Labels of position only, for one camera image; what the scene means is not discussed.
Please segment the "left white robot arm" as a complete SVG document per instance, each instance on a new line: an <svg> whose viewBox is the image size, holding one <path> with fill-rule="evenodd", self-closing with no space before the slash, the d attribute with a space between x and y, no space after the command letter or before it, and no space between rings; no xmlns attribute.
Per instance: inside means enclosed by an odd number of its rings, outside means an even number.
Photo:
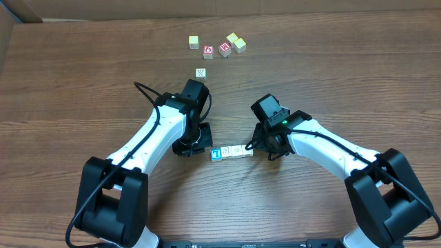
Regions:
<svg viewBox="0 0 441 248"><path fill-rule="evenodd" d="M159 247L159 237L147 228L149 176L168 149L190 157L212 146L203 109L211 95L183 90L151 102L152 115L121 149L106 159L93 156L83 166L75 214L65 233L69 247L74 228L99 238L97 247Z"/></svg>

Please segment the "red framed block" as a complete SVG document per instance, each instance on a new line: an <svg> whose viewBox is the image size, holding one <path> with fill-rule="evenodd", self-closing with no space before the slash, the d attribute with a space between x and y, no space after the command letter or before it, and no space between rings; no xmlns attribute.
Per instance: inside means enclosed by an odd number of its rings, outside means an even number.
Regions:
<svg viewBox="0 0 441 248"><path fill-rule="evenodd" d="M233 158L242 158L243 155L243 147L241 145L232 146L232 157Z"/></svg>

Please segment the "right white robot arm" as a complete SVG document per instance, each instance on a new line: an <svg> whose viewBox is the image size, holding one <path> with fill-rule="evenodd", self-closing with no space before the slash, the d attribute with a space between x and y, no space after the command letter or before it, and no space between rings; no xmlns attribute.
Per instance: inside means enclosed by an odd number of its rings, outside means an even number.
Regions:
<svg viewBox="0 0 441 248"><path fill-rule="evenodd" d="M311 159L345 183L358 226L341 247L401 247L429 218L440 222L407 158L396 149L380 153L331 133L302 111L253 108L258 119L247 149L271 161L288 154Z"/></svg>

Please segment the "blue letter block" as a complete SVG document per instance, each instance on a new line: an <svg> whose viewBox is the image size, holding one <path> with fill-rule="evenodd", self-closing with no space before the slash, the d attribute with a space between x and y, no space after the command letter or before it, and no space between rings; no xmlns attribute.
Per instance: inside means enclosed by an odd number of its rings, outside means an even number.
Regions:
<svg viewBox="0 0 441 248"><path fill-rule="evenodd" d="M210 150L211 161L221 161L223 159L221 148L214 148Z"/></svg>

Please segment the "plain white block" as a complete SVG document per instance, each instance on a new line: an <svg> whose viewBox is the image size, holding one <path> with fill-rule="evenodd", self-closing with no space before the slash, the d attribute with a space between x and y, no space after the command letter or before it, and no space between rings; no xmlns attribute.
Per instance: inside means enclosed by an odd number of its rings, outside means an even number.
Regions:
<svg viewBox="0 0 441 248"><path fill-rule="evenodd" d="M246 149L246 145L242 145L242 154L243 157L249 157L249 156L253 156L254 155L254 151L253 149Z"/></svg>

